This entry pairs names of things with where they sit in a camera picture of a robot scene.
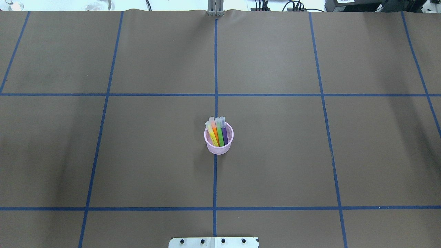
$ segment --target transparent cap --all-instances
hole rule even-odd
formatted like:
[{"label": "transparent cap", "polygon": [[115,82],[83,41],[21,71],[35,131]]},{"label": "transparent cap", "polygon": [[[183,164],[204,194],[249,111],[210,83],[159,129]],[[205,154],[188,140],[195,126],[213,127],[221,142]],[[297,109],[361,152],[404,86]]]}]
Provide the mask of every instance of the transparent cap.
[{"label": "transparent cap", "polygon": [[205,122],[205,126],[207,127],[208,132],[210,132],[210,130],[213,132],[213,129],[211,128],[211,124],[209,121]]},{"label": "transparent cap", "polygon": [[219,117],[216,117],[216,119],[214,119],[216,122],[216,127],[220,128],[221,127],[221,120],[219,119]]},{"label": "transparent cap", "polygon": [[221,128],[227,127],[227,123],[225,122],[225,117],[223,117],[223,116],[220,117],[220,127]]}]

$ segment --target grid line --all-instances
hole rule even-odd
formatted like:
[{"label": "grid line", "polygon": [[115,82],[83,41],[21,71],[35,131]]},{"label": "grid line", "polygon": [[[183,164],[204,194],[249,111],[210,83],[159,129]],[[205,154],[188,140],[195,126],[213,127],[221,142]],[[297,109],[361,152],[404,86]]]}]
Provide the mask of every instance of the grid line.
[{"label": "grid line", "polygon": [[[296,210],[338,210],[340,214],[340,223],[342,228],[342,235],[344,240],[344,246],[345,248],[348,247],[347,240],[346,240],[346,233],[345,233],[345,227],[344,227],[344,219],[343,219],[343,210],[413,210],[413,209],[441,209],[441,205],[396,205],[396,206],[342,206],[341,205],[341,199],[340,199],[340,192],[338,187],[338,180],[337,180],[337,173],[336,173],[336,166],[335,166],[335,159],[333,155],[333,147],[332,147],[332,141],[330,136],[330,130],[329,130],[329,122],[327,118],[327,112],[325,107],[325,97],[427,97],[432,115],[434,117],[435,124],[438,129],[438,133],[441,137],[441,129],[440,125],[438,123],[432,102],[430,97],[441,97],[441,94],[429,94],[428,89],[426,87],[418,60],[416,58],[412,42],[410,39],[410,35],[407,29],[406,20],[404,17],[404,13],[401,12],[401,16],[403,19],[404,28],[406,31],[406,36],[409,42],[409,46],[415,61],[415,65],[417,67],[425,94],[326,94],[323,91],[322,81],[321,81],[321,74],[320,74],[320,68],[319,68],[319,62],[318,62],[318,54],[317,54],[317,47],[315,42],[315,36],[314,36],[314,28],[313,28],[313,22],[312,22],[312,15],[309,13],[309,20],[310,20],[310,29],[311,29],[311,36],[312,36],[312,42],[314,47],[314,56],[315,56],[315,62],[316,62],[316,69],[318,74],[318,81],[320,86],[320,93],[319,94],[219,94],[218,93],[218,78],[217,78],[217,23],[218,19],[215,19],[214,22],[214,85],[215,85],[215,93],[214,94],[150,94],[150,93],[110,93],[110,87],[112,83],[112,77],[113,77],[113,69],[115,66],[115,60],[116,60],[116,54],[117,54],[117,48],[120,38],[120,32],[122,27],[122,21],[123,21],[123,14],[124,12],[121,12],[120,16],[120,23],[118,28],[118,34],[116,38],[116,44],[115,44],[115,50],[112,60],[112,67],[109,75],[109,81],[108,81],[108,88],[106,93],[2,93],[3,88],[5,86],[8,73],[10,71],[10,68],[13,63],[13,59],[15,57],[16,51],[18,49],[18,46],[20,44],[22,35],[24,33],[26,24],[28,22],[30,11],[26,15],[25,22],[23,24],[22,30],[20,32],[20,36],[17,40],[17,43],[15,45],[13,54],[11,56],[9,65],[6,70],[6,74],[4,76],[4,79],[2,81],[2,84],[0,86],[0,96],[105,96],[105,103],[103,107],[103,113],[101,118],[101,124],[100,124],[100,130],[97,140],[97,147],[92,167],[92,173],[91,173],[91,179],[89,184],[89,190],[86,200],[86,206],[85,207],[0,207],[0,211],[84,211],[84,217],[83,217],[83,224],[82,224],[82,230],[80,234],[80,240],[78,243],[78,247],[81,248],[82,246],[82,240],[84,237],[84,231],[86,227],[86,221],[87,221],[87,214],[88,211],[212,211],[213,212],[213,235],[217,236],[217,210],[222,211],[278,211],[278,210],[287,210],[287,211],[296,211]],[[323,206],[323,207],[217,207],[217,155],[213,156],[213,207],[90,207],[90,198],[91,198],[91,192],[92,192],[92,186],[93,186],[93,179],[94,179],[94,173],[97,165],[97,159],[98,159],[98,153],[99,153],[99,147],[101,143],[101,136],[105,121],[105,113],[107,109],[108,99],[109,97],[118,97],[118,96],[182,96],[182,97],[214,97],[215,100],[215,116],[218,114],[218,97],[246,97],[246,96],[254,96],[254,97],[321,97],[322,100],[322,106],[323,106],[323,112],[324,112],[324,119],[325,119],[325,125],[326,125],[326,131],[328,136],[328,143],[329,143],[329,149],[331,152],[332,157],[332,166],[333,166],[333,174],[334,174],[334,182],[336,187],[336,196],[337,196],[337,203],[338,206]]]},{"label": "grid line", "polygon": [[7,79],[7,76],[9,75],[9,70],[11,69],[12,62],[14,61],[14,58],[15,58],[15,54],[17,53],[17,49],[19,48],[20,41],[22,40],[22,36],[23,36],[24,31],[25,31],[27,21],[29,20],[29,16],[30,16],[30,11],[28,11],[28,13],[26,15],[26,19],[25,19],[25,22],[23,23],[22,30],[20,31],[19,38],[17,39],[17,43],[15,44],[14,51],[12,52],[11,59],[9,60],[9,64],[7,65],[7,69],[6,69],[6,72],[4,74],[1,86],[0,86],[0,94],[2,93],[4,85],[6,84],[6,79]]},{"label": "grid line", "polygon": [[323,106],[323,115],[324,115],[324,118],[325,118],[326,134],[328,136],[328,145],[329,145],[329,150],[331,152],[332,168],[333,168],[333,174],[334,174],[335,192],[336,192],[336,196],[337,196],[337,204],[338,204],[338,207],[339,207],[338,211],[339,211],[339,214],[340,214],[340,225],[341,225],[341,233],[342,233],[342,236],[343,236],[343,245],[344,245],[344,248],[348,248],[348,241],[346,239],[346,229],[344,227],[343,210],[341,209],[341,199],[340,199],[340,189],[339,189],[339,186],[338,186],[337,169],[335,167],[334,150],[333,150],[333,147],[332,147],[331,132],[329,131],[328,114],[326,112],[325,95],[324,95],[324,92],[323,92],[323,85],[322,85],[322,82],[321,82],[320,65],[318,63],[317,45],[315,43],[314,25],[312,23],[311,12],[308,12],[308,15],[309,15],[309,23],[310,23],[310,26],[311,26],[312,45],[313,45],[313,48],[314,48],[315,66],[317,68],[318,84],[320,86],[321,104]]},{"label": "grid line", "polygon": [[438,123],[437,115],[435,114],[435,109],[434,109],[434,107],[432,105],[432,101],[430,100],[429,91],[427,90],[426,82],[424,81],[424,77],[422,76],[422,72],[421,72],[421,68],[419,67],[418,59],[416,58],[415,51],[413,49],[411,37],[409,35],[409,30],[407,29],[406,18],[404,17],[404,12],[403,11],[401,12],[401,18],[403,19],[404,30],[406,31],[407,41],[409,42],[409,47],[411,49],[412,56],[413,56],[414,61],[415,61],[415,65],[416,65],[416,68],[418,70],[419,78],[421,79],[421,83],[422,83],[422,86],[424,88],[424,92],[426,93],[427,101],[429,102],[429,107],[430,107],[430,110],[432,111],[432,115],[434,117],[435,125],[437,126],[437,129],[438,129],[438,134],[441,137],[441,128],[440,128],[440,125]]},{"label": "grid line", "polygon": [[96,170],[96,167],[97,167],[98,153],[100,151],[101,137],[102,137],[102,134],[103,134],[104,121],[105,121],[105,118],[106,118],[107,104],[108,104],[108,100],[109,100],[110,87],[112,85],[113,69],[115,68],[116,53],[118,52],[118,43],[120,41],[120,34],[121,34],[121,26],[123,24],[123,17],[124,17],[124,11],[121,11],[120,24],[118,26],[118,34],[116,36],[115,50],[113,52],[112,67],[110,68],[109,81],[108,81],[108,84],[107,84],[106,99],[104,101],[103,114],[102,114],[102,117],[101,117],[100,130],[99,130],[99,133],[98,133],[97,148],[95,150],[95,157],[93,159],[92,173],[90,175],[89,190],[87,192],[86,207],[84,209],[84,217],[83,217],[83,223],[82,223],[82,226],[81,226],[81,233],[80,233],[80,239],[79,239],[79,242],[78,242],[78,248],[82,247],[82,241],[83,241],[83,238],[84,238],[84,231],[86,229],[87,214],[89,212],[89,205],[90,205],[90,198],[91,198],[91,195],[92,195],[93,180],[95,178],[95,170]]},{"label": "grid line", "polygon": [[[0,211],[84,211],[85,207],[0,207]],[[441,209],[441,205],[216,207],[218,211],[314,211],[314,210],[416,210]],[[214,207],[89,207],[88,211],[213,211]]]},{"label": "grid line", "polygon": [[[214,117],[217,117],[217,18],[214,20]],[[213,237],[217,236],[217,155],[213,154]]]},{"label": "grid line", "polygon": [[[110,97],[145,96],[145,97],[321,97],[321,93],[234,93],[234,94],[213,94],[213,93],[109,93]],[[103,97],[107,93],[1,93],[0,96],[87,96]],[[323,93],[325,97],[441,97],[441,94],[362,94],[362,93]]]}]

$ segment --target metal plate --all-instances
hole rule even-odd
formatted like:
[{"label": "metal plate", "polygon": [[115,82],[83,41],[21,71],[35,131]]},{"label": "metal plate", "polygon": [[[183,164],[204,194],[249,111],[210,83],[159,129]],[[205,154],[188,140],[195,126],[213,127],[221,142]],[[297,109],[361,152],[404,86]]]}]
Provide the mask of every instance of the metal plate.
[{"label": "metal plate", "polygon": [[168,248],[258,248],[258,237],[172,238]]}]

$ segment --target metal stand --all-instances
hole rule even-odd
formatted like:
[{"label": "metal stand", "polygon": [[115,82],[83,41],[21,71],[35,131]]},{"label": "metal stand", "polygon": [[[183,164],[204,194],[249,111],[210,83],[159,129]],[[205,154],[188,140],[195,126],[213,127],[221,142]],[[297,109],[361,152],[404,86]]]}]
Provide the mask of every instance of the metal stand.
[{"label": "metal stand", "polygon": [[208,0],[207,15],[209,15],[209,16],[223,16],[224,15],[224,0]]}]

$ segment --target cup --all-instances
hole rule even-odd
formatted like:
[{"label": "cup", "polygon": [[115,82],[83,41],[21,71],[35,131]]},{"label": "cup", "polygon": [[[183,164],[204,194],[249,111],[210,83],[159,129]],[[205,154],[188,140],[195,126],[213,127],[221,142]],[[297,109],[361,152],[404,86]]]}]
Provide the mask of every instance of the cup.
[{"label": "cup", "polygon": [[223,147],[217,147],[217,146],[213,145],[213,142],[211,141],[211,138],[210,138],[210,134],[208,134],[208,130],[207,130],[207,128],[205,128],[204,139],[205,139],[205,142],[207,143],[208,150],[213,154],[221,155],[221,154],[226,153],[230,149],[231,143],[233,142],[233,138],[234,138],[234,132],[233,132],[233,128],[231,128],[230,124],[226,123],[226,125],[227,125],[226,128],[227,128],[227,135],[228,135],[228,144],[226,144]]}]

